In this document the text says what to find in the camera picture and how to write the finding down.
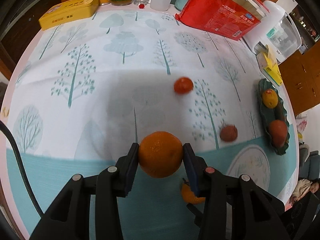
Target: tablecloth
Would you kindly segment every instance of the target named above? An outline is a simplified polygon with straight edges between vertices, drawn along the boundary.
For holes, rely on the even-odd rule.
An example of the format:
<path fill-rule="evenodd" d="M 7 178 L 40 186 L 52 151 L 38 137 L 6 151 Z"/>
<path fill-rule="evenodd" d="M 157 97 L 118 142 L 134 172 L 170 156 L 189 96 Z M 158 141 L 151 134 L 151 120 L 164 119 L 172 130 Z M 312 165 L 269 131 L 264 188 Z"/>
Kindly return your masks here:
<path fill-rule="evenodd" d="M 255 55 L 243 40 L 190 28 L 174 19 L 173 8 L 169 12 L 103 6 L 91 18 L 40 31 L 26 49 L 1 119 L 17 141 L 43 211 L 73 174 L 98 174 L 157 130 L 191 143 L 224 174 L 249 174 L 287 202 L 297 181 L 298 147 L 285 88 L 279 93 L 290 141 L 287 153 L 277 156 L 261 126 L 257 83 L 264 76 Z M 188 95 L 173 91 L 181 76 L 194 82 Z M 238 129 L 232 143 L 219 137 L 226 124 Z M 28 238 L 39 215 L 9 142 L 0 143 L 6 147 L 0 155 L 5 197 Z M 194 217 L 180 196 L 183 177 L 183 165 L 165 179 L 138 168 L 132 191 L 118 199 L 125 239 L 196 239 Z M 90 228 L 94 239 L 94 219 Z"/>

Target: yellow tissue box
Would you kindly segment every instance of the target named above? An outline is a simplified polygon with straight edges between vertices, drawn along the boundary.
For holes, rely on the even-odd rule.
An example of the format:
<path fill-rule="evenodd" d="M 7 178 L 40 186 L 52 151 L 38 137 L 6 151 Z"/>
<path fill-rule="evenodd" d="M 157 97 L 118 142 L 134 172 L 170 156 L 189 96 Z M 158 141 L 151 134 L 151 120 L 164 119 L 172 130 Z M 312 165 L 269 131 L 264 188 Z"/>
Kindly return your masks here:
<path fill-rule="evenodd" d="M 278 86 L 283 84 L 278 64 L 272 65 L 271 59 L 268 58 L 268 55 L 265 52 L 261 52 L 257 55 L 257 61 L 260 69 L 263 69 L 263 72 L 267 74 L 268 79 L 271 82 L 274 81 Z"/>
<path fill-rule="evenodd" d="M 51 7 L 40 19 L 41 29 L 91 17 L 99 6 L 99 0 L 70 0 Z"/>

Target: wooden cabinet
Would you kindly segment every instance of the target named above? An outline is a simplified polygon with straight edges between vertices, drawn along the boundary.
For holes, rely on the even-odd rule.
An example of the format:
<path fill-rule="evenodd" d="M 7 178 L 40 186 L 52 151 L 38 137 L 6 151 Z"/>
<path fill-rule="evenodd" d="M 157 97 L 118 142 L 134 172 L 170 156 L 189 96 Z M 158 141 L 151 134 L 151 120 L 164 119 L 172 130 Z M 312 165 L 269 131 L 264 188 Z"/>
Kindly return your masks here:
<path fill-rule="evenodd" d="M 279 69 L 295 115 L 320 104 L 319 42 L 303 55 L 296 51 Z"/>

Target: red tomato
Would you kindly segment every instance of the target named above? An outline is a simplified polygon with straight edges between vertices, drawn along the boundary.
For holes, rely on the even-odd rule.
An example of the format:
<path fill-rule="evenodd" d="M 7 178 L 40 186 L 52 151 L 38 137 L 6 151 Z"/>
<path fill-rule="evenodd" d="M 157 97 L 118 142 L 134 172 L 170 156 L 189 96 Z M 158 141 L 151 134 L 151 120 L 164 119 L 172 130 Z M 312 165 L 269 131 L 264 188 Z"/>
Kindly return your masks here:
<path fill-rule="evenodd" d="M 193 82 L 190 78 L 179 78 L 173 85 L 173 89 L 177 94 L 187 94 L 193 90 Z"/>

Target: green tray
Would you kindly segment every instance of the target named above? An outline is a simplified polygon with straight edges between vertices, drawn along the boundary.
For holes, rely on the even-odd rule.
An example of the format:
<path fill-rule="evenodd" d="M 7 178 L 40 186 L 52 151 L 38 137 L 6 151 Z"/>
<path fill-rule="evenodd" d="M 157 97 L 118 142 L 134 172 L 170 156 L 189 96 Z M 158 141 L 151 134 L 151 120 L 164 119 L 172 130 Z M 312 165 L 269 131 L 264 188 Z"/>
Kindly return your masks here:
<path fill-rule="evenodd" d="M 278 95 L 278 105 L 274 109 L 267 108 L 263 104 L 262 97 L 261 97 L 262 93 L 265 90 L 270 89 L 270 88 L 273 89 Z M 289 122 L 287 120 L 288 113 L 284 109 L 283 100 L 282 100 L 281 97 L 279 97 L 278 90 L 275 89 L 273 87 L 272 83 L 269 82 L 267 79 L 261 79 L 259 81 L 259 83 L 258 83 L 258 95 L 257 96 L 258 96 L 258 103 L 259 103 L 259 110 L 260 110 L 260 114 L 261 114 L 262 124 L 263 124 L 263 127 L 264 127 L 265 131 L 266 131 L 266 135 L 267 135 L 268 141 L 269 141 L 271 147 L 275 150 L 277 155 L 284 155 L 285 151 L 289 147 L 289 138 L 290 138 L 289 132 L 287 134 L 287 139 L 286 139 L 286 141 L 284 143 L 284 146 L 282 146 L 281 148 L 276 148 L 271 144 L 272 139 L 271 139 L 271 135 L 268 132 L 268 126 L 274 120 L 282 120 L 282 121 L 284 121 L 285 124 L 288 127 L 288 130 L 289 130 Z"/>

